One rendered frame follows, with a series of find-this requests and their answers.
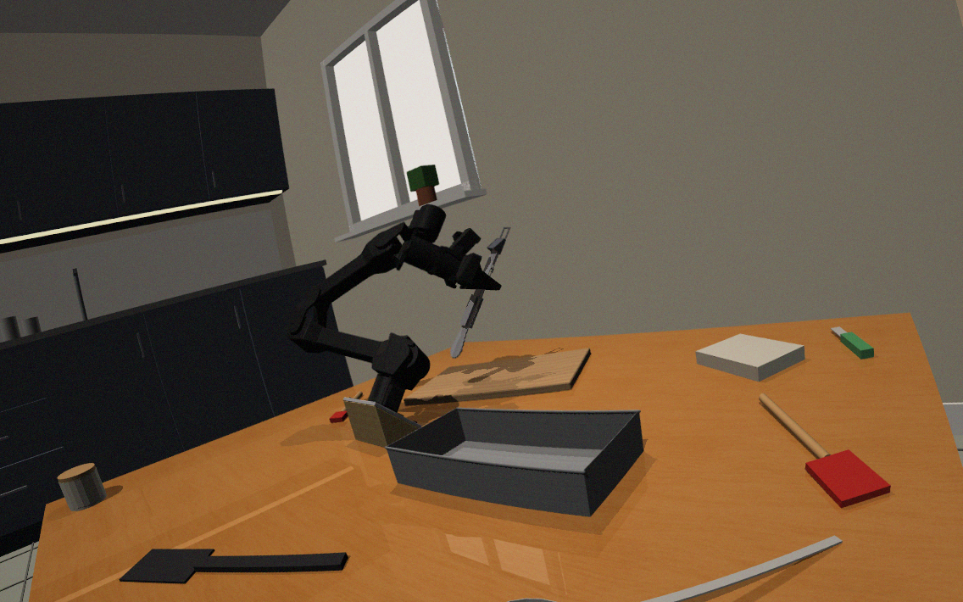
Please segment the black spatula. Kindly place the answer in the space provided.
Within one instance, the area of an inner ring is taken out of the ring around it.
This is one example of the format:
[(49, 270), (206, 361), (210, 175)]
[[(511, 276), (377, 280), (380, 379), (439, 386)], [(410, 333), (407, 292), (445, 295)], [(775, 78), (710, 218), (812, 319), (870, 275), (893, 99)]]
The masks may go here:
[[(309, 555), (212, 556), (214, 549), (151, 549), (120, 582), (186, 584), (195, 572), (342, 571), (346, 552)], [(211, 556), (210, 556), (211, 555)]]

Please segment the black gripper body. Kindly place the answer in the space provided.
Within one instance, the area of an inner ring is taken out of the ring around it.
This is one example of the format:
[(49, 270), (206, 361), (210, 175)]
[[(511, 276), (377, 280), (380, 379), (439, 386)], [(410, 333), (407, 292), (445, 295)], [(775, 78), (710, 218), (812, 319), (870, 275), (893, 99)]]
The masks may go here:
[(436, 245), (425, 271), (430, 275), (443, 278), (446, 286), (451, 288), (457, 287), (456, 282), (469, 287), (481, 259), (482, 255), (475, 253), (464, 255), (464, 259), (460, 259), (448, 253), (444, 247)]

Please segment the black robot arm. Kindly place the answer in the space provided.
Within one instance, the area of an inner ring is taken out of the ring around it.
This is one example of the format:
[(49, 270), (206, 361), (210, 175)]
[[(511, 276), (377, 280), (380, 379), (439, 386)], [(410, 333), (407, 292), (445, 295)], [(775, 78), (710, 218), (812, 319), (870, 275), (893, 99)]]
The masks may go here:
[[(398, 413), (405, 389), (413, 390), (430, 371), (430, 360), (408, 335), (389, 332), (383, 343), (360, 338), (353, 333), (326, 328), (327, 309), (347, 291), (374, 274), (403, 269), (403, 263), (425, 270), (433, 254), (433, 243), (439, 237), (446, 213), (439, 206), (426, 204), (414, 210), (409, 226), (398, 224), (371, 239), (358, 258), (312, 286), (292, 311), (287, 337), (307, 353), (329, 351), (358, 358), (372, 364), (378, 372), (368, 401), (378, 402)], [(403, 238), (404, 244), (397, 235)], [(470, 228), (456, 231), (453, 244), (444, 247), (448, 253), (464, 259), (464, 255), (481, 239)], [(314, 308), (313, 320), (305, 318)]]

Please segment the red spatula with wooden handle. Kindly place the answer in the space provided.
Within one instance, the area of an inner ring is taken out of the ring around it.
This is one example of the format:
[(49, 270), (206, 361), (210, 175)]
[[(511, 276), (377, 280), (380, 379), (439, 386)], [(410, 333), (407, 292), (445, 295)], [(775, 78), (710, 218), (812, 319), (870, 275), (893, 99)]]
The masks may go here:
[(859, 460), (854, 452), (838, 452), (830, 455), (823, 446), (814, 441), (795, 420), (785, 414), (783, 409), (769, 397), (761, 393), (759, 401), (782, 421), (789, 431), (794, 432), (805, 447), (810, 448), (817, 460), (805, 463), (805, 470), (823, 487), (823, 490), (841, 507), (853, 506), (859, 501), (890, 493), (890, 484), (877, 475), (874, 470)]

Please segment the grey cylindrical canister with wooden lid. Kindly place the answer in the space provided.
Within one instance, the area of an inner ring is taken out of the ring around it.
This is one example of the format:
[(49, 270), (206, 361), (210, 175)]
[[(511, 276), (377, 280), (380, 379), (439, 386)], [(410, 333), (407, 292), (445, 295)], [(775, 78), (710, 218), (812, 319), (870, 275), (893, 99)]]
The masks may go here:
[(57, 478), (70, 511), (88, 509), (107, 497), (97, 467), (93, 463), (70, 468)]

